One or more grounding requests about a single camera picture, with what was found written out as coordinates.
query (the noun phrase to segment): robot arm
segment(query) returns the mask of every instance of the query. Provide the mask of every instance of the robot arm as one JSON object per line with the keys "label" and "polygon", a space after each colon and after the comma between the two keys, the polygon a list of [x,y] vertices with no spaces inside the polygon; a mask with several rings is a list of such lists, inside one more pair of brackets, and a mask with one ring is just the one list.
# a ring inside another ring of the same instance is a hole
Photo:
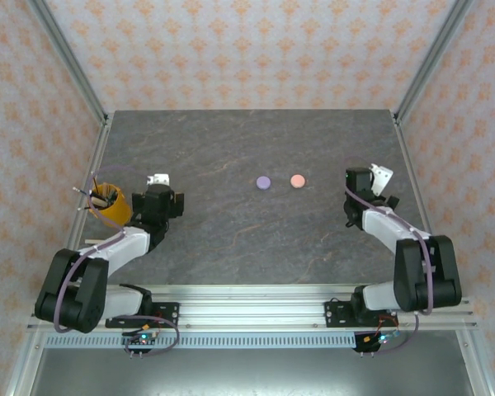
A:
{"label": "robot arm", "polygon": [[151,314],[152,296],[147,290],[121,285],[106,292],[108,277],[136,257],[151,252],[165,237],[169,219],[183,214],[184,195],[168,185],[167,175],[149,178],[143,194],[132,194],[133,216],[117,234],[93,247],[72,251],[62,249],[55,254],[35,303],[35,316],[53,322],[57,296],[71,266],[90,252],[68,285],[59,315],[59,324],[90,332],[100,320],[120,315]]}
{"label": "robot arm", "polygon": [[[356,309],[401,309],[407,312],[427,307],[424,256],[414,232],[419,233],[425,242],[431,258],[434,307],[458,305],[462,292],[453,243],[446,236],[433,236],[421,231],[394,214],[398,198],[385,199],[381,195],[392,174],[389,169],[374,164],[370,169],[355,167],[346,170],[346,188],[352,193],[346,193],[346,226],[355,225],[373,235],[395,254],[394,280],[369,285],[357,291]],[[363,205],[351,195],[361,198],[377,210]]]}

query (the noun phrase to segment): purple disc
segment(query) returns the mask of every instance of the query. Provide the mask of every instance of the purple disc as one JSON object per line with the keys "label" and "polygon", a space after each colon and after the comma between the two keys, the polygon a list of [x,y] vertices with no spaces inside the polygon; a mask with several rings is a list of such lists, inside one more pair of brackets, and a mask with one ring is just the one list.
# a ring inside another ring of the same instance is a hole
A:
{"label": "purple disc", "polygon": [[271,186],[271,180],[269,177],[266,176],[260,176],[257,179],[257,187],[260,188],[261,190],[267,190]]}

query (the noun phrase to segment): orange floral pattern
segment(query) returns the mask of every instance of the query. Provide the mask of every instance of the orange floral pattern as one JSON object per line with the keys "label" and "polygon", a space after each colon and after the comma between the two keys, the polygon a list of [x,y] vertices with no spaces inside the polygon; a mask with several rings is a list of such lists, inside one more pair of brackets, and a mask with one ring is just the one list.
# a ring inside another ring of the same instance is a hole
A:
{"label": "orange floral pattern", "polygon": [[450,235],[495,371],[495,0],[479,0],[403,132],[435,230]]}
{"label": "orange floral pattern", "polygon": [[395,110],[453,3],[49,0],[107,111]]}
{"label": "orange floral pattern", "polygon": [[28,3],[0,0],[0,394],[97,130]]}

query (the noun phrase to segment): orange pencil cup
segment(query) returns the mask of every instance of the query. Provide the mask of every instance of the orange pencil cup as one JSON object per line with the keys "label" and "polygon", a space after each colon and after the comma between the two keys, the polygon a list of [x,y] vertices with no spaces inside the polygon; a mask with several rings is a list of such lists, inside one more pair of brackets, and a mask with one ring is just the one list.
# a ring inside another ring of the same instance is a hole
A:
{"label": "orange pencil cup", "polygon": [[[111,194],[113,191],[116,191],[117,198],[115,198],[114,203],[107,208],[98,210],[103,216],[121,227],[129,222],[132,217],[132,208],[126,203],[123,191],[121,191],[119,187],[114,186],[113,184],[103,183],[98,188],[94,187],[93,190],[100,195],[103,195],[103,190],[105,190],[106,194]],[[97,217],[93,210],[90,210],[90,212]],[[105,219],[101,218],[101,221],[107,226],[114,228],[114,225],[106,222]]]}

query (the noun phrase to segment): patterned wallpaper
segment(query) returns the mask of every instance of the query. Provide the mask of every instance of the patterned wallpaper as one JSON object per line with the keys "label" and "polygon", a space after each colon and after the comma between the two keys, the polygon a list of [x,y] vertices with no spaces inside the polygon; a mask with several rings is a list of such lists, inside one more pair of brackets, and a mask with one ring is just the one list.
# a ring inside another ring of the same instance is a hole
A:
{"label": "patterned wallpaper", "polygon": [[455,242],[464,293],[495,370],[495,0],[475,0],[403,132],[436,230]]}
{"label": "patterned wallpaper", "polygon": [[107,111],[389,108],[454,0],[49,0]]}
{"label": "patterned wallpaper", "polygon": [[97,130],[27,1],[0,0],[0,394]]}

